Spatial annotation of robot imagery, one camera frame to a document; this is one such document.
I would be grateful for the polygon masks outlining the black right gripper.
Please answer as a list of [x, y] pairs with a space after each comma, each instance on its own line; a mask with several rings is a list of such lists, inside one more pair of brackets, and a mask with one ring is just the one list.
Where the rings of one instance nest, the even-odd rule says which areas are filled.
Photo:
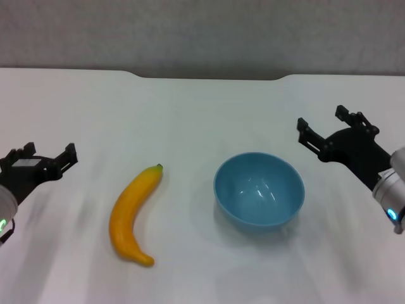
[[350, 113], [338, 105], [335, 116], [351, 128], [333, 133], [324, 139], [312, 130], [303, 118], [297, 120], [299, 143], [322, 162], [345, 165], [369, 190], [379, 181], [379, 173], [389, 169], [390, 155], [374, 140], [379, 128], [372, 125], [362, 112]]

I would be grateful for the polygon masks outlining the blue bowl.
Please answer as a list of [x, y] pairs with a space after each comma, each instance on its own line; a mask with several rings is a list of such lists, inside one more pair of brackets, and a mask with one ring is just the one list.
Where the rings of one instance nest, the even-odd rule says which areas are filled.
[[237, 229], [252, 234], [279, 230], [304, 204], [298, 171], [268, 153], [247, 152], [223, 162], [213, 179], [216, 204]]

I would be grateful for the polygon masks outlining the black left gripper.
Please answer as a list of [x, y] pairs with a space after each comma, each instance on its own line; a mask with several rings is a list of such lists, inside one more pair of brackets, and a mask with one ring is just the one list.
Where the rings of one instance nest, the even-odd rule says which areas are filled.
[[20, 149], [12, 149], [0, 159], [0, 186], [6, 188], [20, 205], [37, 186], [62, 178], [63, 174], [78, 162], [74, 143], [66, 146], [64, 152], [54, 159], [35, 157], [36, 165], [19, 165], [11, 160], [27, 159], [36, 153], [35, 144], [28, 142]]

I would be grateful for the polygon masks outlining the yellow banana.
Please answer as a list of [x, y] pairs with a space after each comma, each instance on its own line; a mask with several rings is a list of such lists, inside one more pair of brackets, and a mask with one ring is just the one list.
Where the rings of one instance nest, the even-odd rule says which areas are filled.
[[144, 267], [154, 265], [154, 258], [144, 253], [133, 232], [136, 216], [160, 183], [162, 164], [148, 167], [137, 175], [119, 195], [109, 219], [111, 245], [119, 257]]

